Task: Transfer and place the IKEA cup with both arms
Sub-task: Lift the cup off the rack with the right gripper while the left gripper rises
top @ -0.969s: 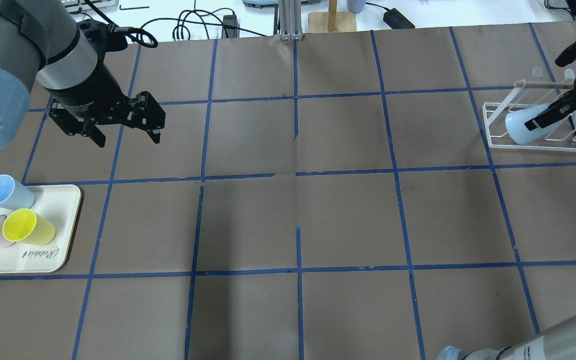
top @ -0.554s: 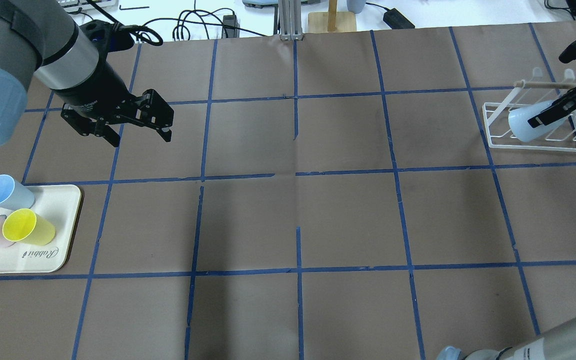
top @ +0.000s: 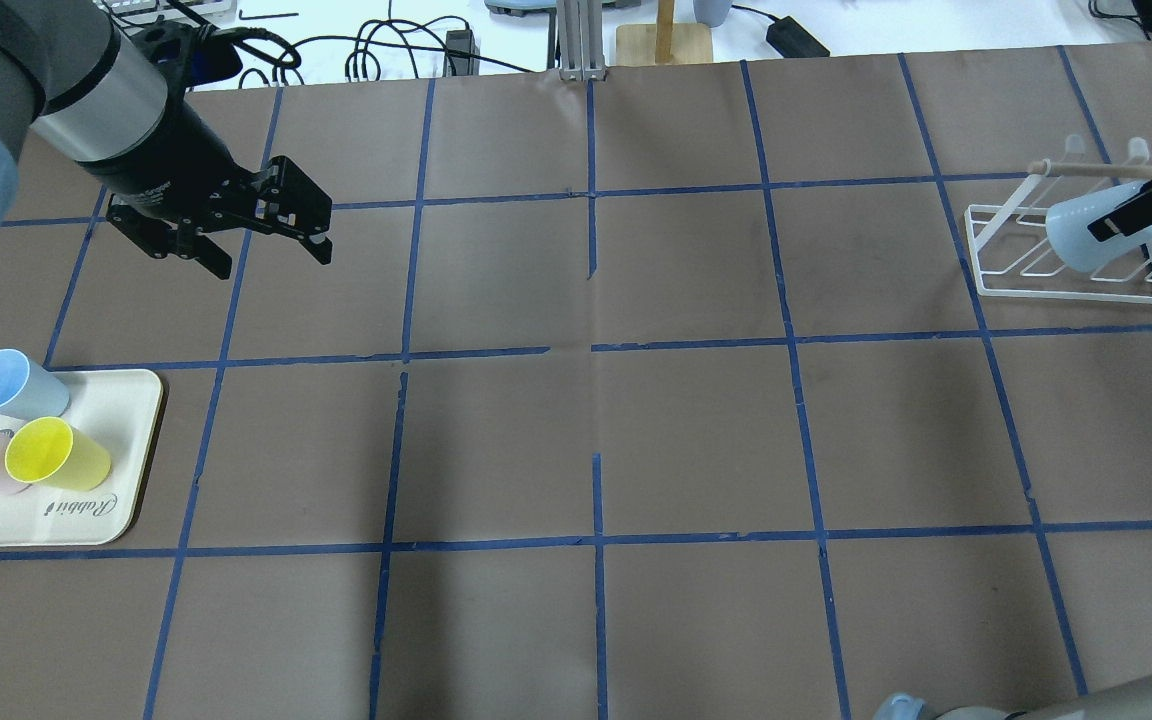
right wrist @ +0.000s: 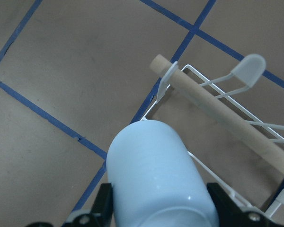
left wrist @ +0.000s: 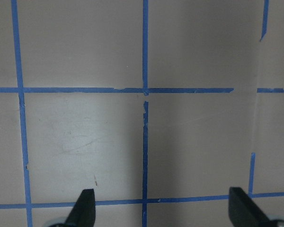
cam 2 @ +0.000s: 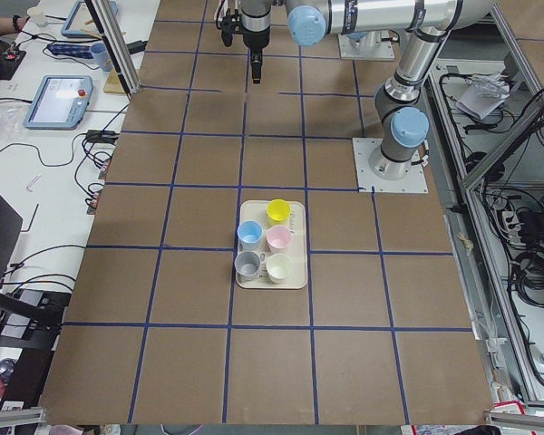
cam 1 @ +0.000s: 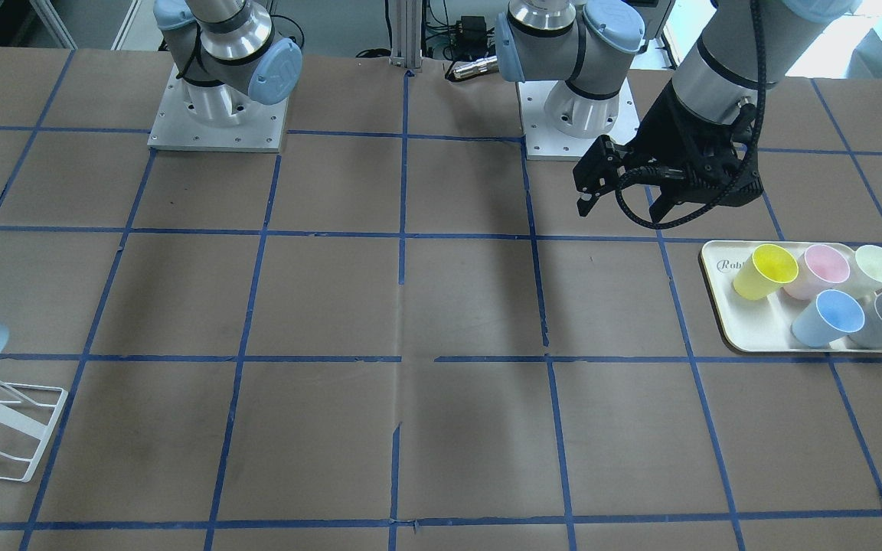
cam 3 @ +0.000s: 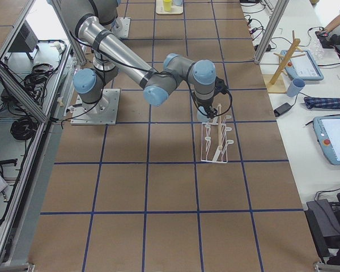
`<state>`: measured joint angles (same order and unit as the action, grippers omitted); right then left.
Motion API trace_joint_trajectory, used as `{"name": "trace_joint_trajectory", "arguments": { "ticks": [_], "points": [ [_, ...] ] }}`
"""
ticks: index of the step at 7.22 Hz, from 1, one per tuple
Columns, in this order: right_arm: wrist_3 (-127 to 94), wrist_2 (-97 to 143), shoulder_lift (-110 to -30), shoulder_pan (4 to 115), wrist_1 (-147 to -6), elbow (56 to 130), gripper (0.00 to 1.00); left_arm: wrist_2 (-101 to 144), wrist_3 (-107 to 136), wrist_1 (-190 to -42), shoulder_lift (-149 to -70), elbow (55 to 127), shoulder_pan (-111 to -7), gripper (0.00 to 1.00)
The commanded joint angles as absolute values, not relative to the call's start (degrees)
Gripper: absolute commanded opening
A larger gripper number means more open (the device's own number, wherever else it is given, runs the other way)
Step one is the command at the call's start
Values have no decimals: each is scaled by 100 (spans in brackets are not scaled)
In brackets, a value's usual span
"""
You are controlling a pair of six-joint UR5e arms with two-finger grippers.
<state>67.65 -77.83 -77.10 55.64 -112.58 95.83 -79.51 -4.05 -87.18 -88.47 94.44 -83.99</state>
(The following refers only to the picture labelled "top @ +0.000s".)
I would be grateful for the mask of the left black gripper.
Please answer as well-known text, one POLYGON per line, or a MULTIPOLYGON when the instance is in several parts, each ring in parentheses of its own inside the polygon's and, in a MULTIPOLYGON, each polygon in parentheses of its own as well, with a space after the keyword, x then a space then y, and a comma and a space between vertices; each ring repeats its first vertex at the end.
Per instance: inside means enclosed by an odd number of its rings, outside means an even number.
POLYGON ((151 259, 195 262, 229 281, 232 256, 209 232, 279 234, 332 263, 332 197, 288 156, 247 170, 182 96, 132 149, 81 167, 109 188, 106 220, 151 259))

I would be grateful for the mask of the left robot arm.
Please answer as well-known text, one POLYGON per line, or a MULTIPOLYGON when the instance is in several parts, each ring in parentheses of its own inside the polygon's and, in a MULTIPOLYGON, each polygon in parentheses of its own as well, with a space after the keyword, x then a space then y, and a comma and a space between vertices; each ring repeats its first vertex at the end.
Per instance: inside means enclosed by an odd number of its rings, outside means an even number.
POLYGON ((92 1, 0 1, 0 223, 36 132, 109 191, 106 219, 154 259, 220 279, 232 259, 211 233, 247 229, 332 260, 332 199, 285 156, 243 168, 185 100, 242 71, 238 53, 297 68, 300 51, 256 26, 219 28, 192 9, 128 35, 92 1))

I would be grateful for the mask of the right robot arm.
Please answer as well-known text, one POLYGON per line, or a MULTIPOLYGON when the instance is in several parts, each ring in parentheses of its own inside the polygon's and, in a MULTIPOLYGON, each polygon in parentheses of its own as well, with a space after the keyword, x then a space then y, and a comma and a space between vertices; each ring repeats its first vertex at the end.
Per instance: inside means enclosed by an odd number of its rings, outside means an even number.
MULTIPOLYGON (((1058 263, 1053 273, 1070 272, 1092 283, 1105 281, 1102 270, 1135 250, 1146 253, 1137 270, 1107 278, 1115 291, 1111 302, 1152 304, 1152 291, 1124 293, 1119 287, 1139 281, 1152 285, 1152 164, 1149 145, 1134 138, 1126 161, 1087 162, 1082 137, 1066 141, 1059 159, 1029 165, 1026 179, 1000 205, 972 205, 965 211, 967 249, 975 290, 988 297, 1015 300, 1084 300, 1084 291, 993 288, 992 270, 980 251, 995 240, 1005 223, 1029 225, 1037 241, 1011 259, 1001 275, 1033 276, 1047 256, 1058 263)), ((992 707, 965 705, 942 712, 945 719, 1152 719, 1152 674, 1111 688, 1048 705, 992 707)))

